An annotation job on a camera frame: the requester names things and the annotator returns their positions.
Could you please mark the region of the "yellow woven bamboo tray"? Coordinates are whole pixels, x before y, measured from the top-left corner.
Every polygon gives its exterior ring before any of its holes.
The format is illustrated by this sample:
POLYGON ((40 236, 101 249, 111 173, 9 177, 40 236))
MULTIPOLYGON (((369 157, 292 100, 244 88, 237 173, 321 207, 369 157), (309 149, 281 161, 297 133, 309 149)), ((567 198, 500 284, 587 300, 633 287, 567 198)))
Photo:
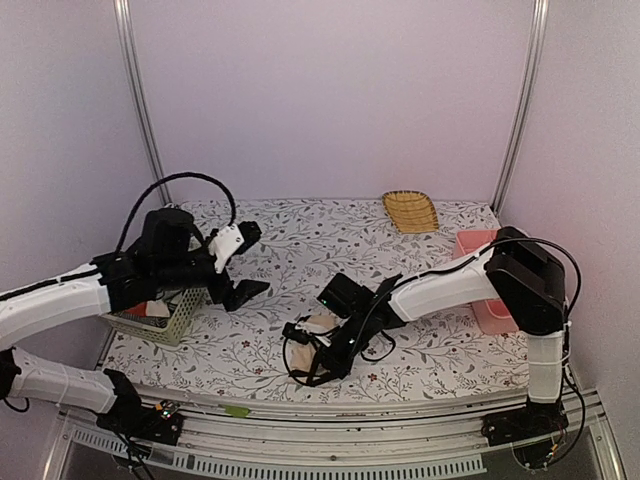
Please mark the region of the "yellow woven bamboo tray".
POLYGON ((432 200, 419 191, 390 191, 382 204, 392 224, 402 234, 436 232, 439 220, 432 200))

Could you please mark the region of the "pink divided organizer box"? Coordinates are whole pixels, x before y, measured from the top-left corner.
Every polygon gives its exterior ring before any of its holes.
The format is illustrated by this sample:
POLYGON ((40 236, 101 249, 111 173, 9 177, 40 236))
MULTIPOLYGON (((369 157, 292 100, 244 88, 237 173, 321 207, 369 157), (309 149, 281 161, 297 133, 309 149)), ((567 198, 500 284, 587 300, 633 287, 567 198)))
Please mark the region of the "pink divided organizer box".
MULTIPOLYGON (((457 259, 490 243, 497 237, 497 229, 462 230, 455 236, 452 258, 457 259)), ((491 299, 471 304, 480 330, 486 335, 502 335, 519 330, 501 300, 491 299)))

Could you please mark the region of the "aluminium frame post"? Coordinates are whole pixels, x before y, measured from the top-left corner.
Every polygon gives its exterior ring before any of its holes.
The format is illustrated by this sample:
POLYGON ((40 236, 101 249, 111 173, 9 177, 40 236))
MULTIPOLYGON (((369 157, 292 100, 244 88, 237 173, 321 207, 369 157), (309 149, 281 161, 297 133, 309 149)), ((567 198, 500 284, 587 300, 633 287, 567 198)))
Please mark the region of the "aluminium frame post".
POLYGON ((130 2, 127 0, 115 0, 113 5, 124 67, 131 90, 132 101, 142 136, 142 142, 146 151, 152 176, 155 180, 159 180, 164 176, 164 172, 145 98, 143 79, 136 51, 130 2))
POLYGON ((548 0, 535 0, 530 34, 525 55, 524 72, 504 159, 491 200, 491 209, 499 217, 506 203, 509 187, 516 170, 520 147, 524 138, 528 114, 534 96, 537 75, 543 54, 549 14, 548 0))

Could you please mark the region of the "floral tablecloth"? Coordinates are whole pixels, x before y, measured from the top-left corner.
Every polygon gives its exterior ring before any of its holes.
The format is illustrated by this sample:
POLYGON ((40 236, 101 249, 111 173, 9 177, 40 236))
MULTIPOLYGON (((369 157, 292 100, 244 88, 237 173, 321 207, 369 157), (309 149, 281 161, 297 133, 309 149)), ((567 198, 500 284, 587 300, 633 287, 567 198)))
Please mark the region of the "floral tablecloth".
POLYGON ((262 238, 230 262, 229 273, 267 281, 269 289, 235 312, 204 300, 175 347, 119 333, 106 367, 146 387, 268 402, 408 402, 527 386, 524 335, 485 335, 468 306, 374 339, 343 380, 309 388, 287 374, 282 328, 322 312, 318 295, 335 274, 376 288, 395 274, 439 267, 451 259, 459 231, 497 227, 488 205, 440 201, 439 229, 421 235, 400 234, 377 200, 241 201, 237 212, 259 224, 262 238))

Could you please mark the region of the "red garment in basket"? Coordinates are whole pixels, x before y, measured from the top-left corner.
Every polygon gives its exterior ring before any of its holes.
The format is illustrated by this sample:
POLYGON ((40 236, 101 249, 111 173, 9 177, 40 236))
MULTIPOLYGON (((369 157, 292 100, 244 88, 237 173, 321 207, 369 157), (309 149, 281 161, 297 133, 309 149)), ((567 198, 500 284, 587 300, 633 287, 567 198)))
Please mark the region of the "red garment in basket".
POLYGON ((146 317, 147 316, 147 303, 146 302, 142 302, 134 307, 131 307, 129 309, 123 310, 123 313, 129 314, 129 315, 134 315, 134 316, 139 316, 139 317, 146 317))

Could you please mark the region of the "left aluminium frame post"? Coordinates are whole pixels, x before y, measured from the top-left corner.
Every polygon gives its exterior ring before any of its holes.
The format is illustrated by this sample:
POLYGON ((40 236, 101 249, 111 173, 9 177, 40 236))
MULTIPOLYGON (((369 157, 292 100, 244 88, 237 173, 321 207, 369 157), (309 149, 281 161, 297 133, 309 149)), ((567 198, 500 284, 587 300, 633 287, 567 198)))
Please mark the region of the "left aluminium frame post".
POLYGON ((155 180, 159 180, 164 176, 164 172, 145 98, 143 79, 136 51, 130 2, 127 0, 115 0, 113 5, 124 67, 131 90, 132 101, 142 136, 142 142, 146 151, 152 176, 155 180))

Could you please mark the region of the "green tape piece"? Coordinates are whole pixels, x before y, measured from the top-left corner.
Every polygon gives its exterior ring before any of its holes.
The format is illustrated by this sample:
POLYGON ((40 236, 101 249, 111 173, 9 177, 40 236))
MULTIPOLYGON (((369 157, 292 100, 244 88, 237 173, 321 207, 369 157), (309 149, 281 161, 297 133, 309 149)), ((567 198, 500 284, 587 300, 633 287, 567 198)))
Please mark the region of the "green tape piece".
POLYGON ((222 405, 225 413, 234 418, 246 418, 251 410, 247 407, 237 405, 222 405))

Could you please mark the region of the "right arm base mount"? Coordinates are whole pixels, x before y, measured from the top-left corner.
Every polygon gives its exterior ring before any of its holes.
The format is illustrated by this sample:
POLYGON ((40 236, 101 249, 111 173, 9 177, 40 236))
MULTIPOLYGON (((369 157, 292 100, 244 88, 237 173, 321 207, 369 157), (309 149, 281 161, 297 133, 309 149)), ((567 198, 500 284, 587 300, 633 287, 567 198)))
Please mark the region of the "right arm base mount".
POLYGON ((490 446, 498 446, 560 433, 568 426, 560 400, 536 403, 528 399, 522 407, 483 416, 481 434, 490 446))

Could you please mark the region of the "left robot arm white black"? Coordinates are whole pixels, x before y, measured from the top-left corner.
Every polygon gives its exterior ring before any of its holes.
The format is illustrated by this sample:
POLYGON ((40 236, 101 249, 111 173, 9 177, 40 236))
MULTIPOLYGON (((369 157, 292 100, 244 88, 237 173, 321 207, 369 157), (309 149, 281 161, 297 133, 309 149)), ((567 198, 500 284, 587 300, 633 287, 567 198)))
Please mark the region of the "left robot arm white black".
POLYGON ((60 277, 1 296, 1 397, 35 398, 110 416, 128 434, 148 426, 148 412, 128 378, 114 370, 82 370, 33 356, 18 342, 75 320, 121 312, 165 291, 205 288, 213 303, 235 311, 269 287, 234 283, 209 253, 141 259, 97 257, 60 277))

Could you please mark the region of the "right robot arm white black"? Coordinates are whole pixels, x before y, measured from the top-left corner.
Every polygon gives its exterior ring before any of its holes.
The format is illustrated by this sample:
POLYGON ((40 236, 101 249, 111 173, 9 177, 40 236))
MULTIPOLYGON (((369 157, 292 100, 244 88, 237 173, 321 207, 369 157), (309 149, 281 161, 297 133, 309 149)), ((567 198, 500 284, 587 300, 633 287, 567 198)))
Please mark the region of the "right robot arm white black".
POLYGON ((529 237, 513 227, 494 240, 441 267, 409 278, 396 275, 371 290, 339 273, 318 300, 343 323, 320 341, 305 378, 319 386, 350 374, 370 340, 388 329, 463 304, 500 300, 527 337, 530 404, 517 415, 517 427, 537 436, 556 417, 553 403, 562 389, 563 342, 571 309, 565 268, 551 241, 529 237))

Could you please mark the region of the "right aluminium frame post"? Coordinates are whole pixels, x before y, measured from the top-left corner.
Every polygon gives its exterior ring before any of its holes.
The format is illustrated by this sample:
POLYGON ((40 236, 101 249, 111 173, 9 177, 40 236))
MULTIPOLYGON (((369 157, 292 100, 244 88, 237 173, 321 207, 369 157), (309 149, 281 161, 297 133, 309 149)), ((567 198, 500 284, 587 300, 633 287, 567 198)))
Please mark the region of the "right aluminium frame post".
POLYGON ((524 72, 504 159, 491 200, 491 209, 499 217, 506 203, 509 187, 516 170, 520 147, 524 138, 528 114, 534 96, 537 75, 543 54, 549 14, 548 0, 535 0, 530 34, 525 55, 524 72))

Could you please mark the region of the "cream perforated laundry basket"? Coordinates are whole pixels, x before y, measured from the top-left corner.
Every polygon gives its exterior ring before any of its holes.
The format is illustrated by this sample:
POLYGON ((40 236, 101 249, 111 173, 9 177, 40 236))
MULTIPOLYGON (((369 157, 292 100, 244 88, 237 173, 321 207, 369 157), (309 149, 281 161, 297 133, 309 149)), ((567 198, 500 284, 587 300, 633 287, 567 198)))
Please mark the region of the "cream perforated laundry basket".
POLYGON ((102 318, 119 332, 162 345, 177 346, 191 325, 204 293, 204 288, 191 288, 162 294, 156 300, 164 300, 171 305, 173 314, 170 318, 139 317, 123 311, 104 314, 102 318))

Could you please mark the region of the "aluminium front rail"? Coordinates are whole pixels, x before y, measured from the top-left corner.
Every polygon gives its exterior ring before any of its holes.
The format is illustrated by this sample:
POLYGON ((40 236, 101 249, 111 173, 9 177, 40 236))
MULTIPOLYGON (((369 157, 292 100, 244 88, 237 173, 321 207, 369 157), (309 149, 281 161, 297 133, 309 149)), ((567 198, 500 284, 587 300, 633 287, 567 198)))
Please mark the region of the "aluminium front rail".
POLYGON ((482 417, 523 406, 522 390, 393 403, 292 403, 145 387, 184 416, 176 446, 141 441, 142 454, 66 407, 54 425, 47 479, 628 479, 598 393, 565 391, 563 433, 490 446, 482 417), (227 415, 222 405, 251 410, 227 415))

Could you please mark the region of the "beige garment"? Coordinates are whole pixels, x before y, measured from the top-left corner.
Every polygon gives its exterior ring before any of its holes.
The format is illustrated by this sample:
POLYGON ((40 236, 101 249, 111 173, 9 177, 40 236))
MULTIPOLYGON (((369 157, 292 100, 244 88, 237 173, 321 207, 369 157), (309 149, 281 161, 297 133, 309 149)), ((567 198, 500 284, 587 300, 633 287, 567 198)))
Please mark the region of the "beige garment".
MULTIPOLYGON (((333 315, 311 315, 301 318, 298 323, 308 322, 310 324, 319 325, 322 331, 337 327, 339 319, 333 315)), ((301 345, 293 342, 288 348, 289 367, 292 371, 301 371, 308 373, 313 357, 316 354, 316 348, 310 343, 301 345)))

